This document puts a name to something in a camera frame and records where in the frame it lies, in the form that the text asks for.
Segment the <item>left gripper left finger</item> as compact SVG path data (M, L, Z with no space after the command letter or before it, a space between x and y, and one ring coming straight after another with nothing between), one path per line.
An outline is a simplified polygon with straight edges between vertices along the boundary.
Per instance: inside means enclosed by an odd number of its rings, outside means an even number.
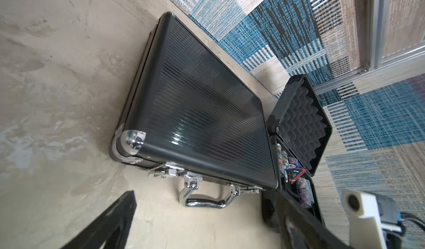
M137 208L135 192L121 195L64 249L124 249Z

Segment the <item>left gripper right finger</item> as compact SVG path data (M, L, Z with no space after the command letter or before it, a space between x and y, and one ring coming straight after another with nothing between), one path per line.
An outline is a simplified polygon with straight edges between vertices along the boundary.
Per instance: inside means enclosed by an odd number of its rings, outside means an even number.
M349 249L289 194L279 191L276 213L282 249Z

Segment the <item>grey poker case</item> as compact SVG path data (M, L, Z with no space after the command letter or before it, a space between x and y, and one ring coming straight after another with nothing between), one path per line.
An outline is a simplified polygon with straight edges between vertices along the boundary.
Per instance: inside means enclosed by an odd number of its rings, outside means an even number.
M265 224L274 232L279 232L276 213L276 197L279 191L286 192L301 205L295 186L285 183L280 175L277 157L278 143L290 157L298 159L301 167L306 169L304 177L311 183L315 203L312 209L305 209L323 223L313 177L333 128L307 75L290 77L266 121L266 127L272 157L277 163L278 187L262 194L262 216Z

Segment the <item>black poker case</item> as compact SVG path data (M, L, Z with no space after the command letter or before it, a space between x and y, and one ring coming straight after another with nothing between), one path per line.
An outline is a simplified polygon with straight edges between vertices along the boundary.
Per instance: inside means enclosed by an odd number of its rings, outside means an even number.
M278 187L260 98L171 12L149 36L109 155L183 178L185 207L221 209Z

